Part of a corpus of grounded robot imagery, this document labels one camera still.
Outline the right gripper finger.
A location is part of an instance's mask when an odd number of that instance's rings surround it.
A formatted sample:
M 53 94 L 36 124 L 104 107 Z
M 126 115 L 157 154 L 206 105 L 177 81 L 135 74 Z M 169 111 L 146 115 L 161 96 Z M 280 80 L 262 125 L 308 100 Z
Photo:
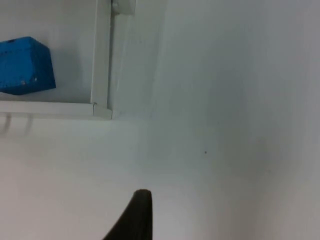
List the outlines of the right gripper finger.
M 136 190 L 105 240 L 152 240 L 153 198 L 148 189 Z

